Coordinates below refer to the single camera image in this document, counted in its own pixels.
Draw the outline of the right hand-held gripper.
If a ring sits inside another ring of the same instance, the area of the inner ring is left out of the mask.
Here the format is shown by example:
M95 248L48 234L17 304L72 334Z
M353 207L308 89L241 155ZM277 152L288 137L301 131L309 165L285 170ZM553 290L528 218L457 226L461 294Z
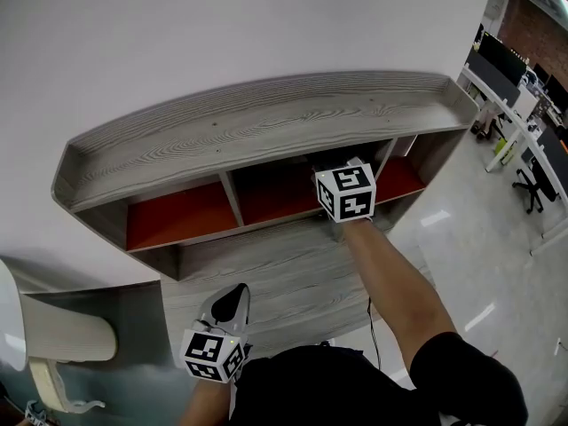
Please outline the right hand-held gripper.
M336 223L373 217L376 180L369 163L355 157L343 167L315 171L314 180L319 204Z

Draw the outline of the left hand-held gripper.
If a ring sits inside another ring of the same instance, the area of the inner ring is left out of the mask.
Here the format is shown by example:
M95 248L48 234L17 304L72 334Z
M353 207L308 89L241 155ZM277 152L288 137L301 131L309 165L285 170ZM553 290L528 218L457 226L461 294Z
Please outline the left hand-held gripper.
M229 383L248 357L249 286L222 288L207 298L183 335L179 357L189 375Z

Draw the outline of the grey wood-grain shelf unit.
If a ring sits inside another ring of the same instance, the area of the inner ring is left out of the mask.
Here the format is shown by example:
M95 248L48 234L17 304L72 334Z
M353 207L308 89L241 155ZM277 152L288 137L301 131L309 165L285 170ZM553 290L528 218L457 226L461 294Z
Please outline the grey wood-grain shelf unit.
M478 107L449 77L401 71L292 75L202 91L72 138L53 199L105 241L173 280L236 246L277 249L329 231L322 174L368 182L391 229L462 141Z

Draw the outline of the person's right forearm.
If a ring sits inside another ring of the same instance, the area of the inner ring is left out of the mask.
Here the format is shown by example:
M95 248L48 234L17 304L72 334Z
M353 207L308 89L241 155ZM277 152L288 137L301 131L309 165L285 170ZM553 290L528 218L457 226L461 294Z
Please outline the person's right forearm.
M410 368L432 337L456 328L437 291L367 219L342 224L344 239L372 305Z

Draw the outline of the person's left forearm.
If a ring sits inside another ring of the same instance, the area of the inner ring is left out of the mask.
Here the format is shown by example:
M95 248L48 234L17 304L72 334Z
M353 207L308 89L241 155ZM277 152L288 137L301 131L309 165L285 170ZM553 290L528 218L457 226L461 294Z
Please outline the person's left forearm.
M200 379L178 426L228 426L232 385Z

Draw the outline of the black desk divider panel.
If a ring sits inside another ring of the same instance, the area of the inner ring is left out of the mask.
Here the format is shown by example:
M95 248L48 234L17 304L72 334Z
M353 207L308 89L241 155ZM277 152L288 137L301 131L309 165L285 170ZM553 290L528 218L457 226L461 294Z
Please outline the black desk divider panel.
M520 90L496 66L471 49L466 63L469 70L483 81L501 100L513 107Z
M568 129L547 127L537 139L564 188L568 189Z

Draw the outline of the long white office desk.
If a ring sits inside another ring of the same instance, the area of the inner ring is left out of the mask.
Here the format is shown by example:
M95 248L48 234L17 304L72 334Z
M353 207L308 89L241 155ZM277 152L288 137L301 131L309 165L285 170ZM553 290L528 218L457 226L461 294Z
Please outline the long white office desk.
M508 138L507 144L503 147L503 150L508 150L514 142L523 139L528 143L532 154L535 156L537 161L540 163L541 167L544 169L548 176L552 186L555 188L556 192L559 193L564 208L566 210L566 217L559 221L551 229L543 233L538 240L538 244L531 248L529 253L531 256L539 255L545 249L555 245L562 239L568 237L568 189L564 188L564 185L558 179L558 176L553 171L547 156L544 154L543 147L540 147L537 143L535 137L531 136L528 130L528 125L521 117L516 115L511 107L507 106L507 103L501 100L483 81L481 81L475 74L473 74L467 63L463 67L461 73L469 79L469 81L475 84L481 92L483 92L490 101L496 104L502 112L512 121L515 130L513 134ZM485 171L487 173L491 172L498 164L499 156L494 156L492 160L485 166Z

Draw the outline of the large black monitor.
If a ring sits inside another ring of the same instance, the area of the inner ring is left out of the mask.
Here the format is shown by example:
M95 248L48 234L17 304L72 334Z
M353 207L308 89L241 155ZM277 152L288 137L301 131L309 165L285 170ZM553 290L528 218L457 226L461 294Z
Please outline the large black monitor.
M515 86L519 85L525 75L526 64L509 47L496 37L484 32L477 52Z

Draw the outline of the person's black shirt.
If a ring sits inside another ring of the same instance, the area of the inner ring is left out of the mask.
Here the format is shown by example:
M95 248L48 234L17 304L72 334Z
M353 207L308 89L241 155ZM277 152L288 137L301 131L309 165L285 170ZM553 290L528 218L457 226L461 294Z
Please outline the person's black shirt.
M237 382L231 426L525 426L517 378L456 333L424 344L411 390L353 349L310 345L256 359Z

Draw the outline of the bright green bag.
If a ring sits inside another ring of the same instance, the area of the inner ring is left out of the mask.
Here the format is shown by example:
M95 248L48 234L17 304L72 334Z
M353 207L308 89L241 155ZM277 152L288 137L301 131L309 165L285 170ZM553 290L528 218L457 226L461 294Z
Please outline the bright green bag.
M507 144L507 139L499 138L498 142L494 148L494 154L499 156L499 163L504 166L509 162L509 153L513 149L516 142L508 150L503 150L503 147Z

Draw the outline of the black office chair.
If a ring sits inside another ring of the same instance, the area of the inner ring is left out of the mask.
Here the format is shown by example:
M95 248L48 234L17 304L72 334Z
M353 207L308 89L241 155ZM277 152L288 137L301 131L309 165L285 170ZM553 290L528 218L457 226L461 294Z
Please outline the black office chair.
M547 174L535 157L532 158L530 169L534 180L531 181L523 170L517 169L517 174L521 175L525 181L516 181L512 184L512 187L525 189L530 194L530 205L526 210L527 214L531 214L534 207L537 207L537 211L541 213L543 211L543 205L539 192L542 192L542 194L551 202L556 200L558 193L552 186Z

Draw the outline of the ornate curved-leg chair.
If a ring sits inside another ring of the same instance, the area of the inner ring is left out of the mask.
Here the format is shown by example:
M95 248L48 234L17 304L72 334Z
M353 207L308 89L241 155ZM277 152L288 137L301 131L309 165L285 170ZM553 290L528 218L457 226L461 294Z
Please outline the ornate curved-leg chair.
M99 400L87 402L69 399L55 360L29 358L28 366L41 400L51 410L85 414L95 407L106 407L106 403Z

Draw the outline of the white round pedestal table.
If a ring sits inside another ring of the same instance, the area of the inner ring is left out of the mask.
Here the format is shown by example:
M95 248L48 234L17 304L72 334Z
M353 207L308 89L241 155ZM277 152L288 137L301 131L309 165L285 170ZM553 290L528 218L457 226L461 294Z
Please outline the white round pedestal table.
M17 371L31 358L107 361L118 344L100 317L72 312L20 293L12 271L0 259L0 360Z

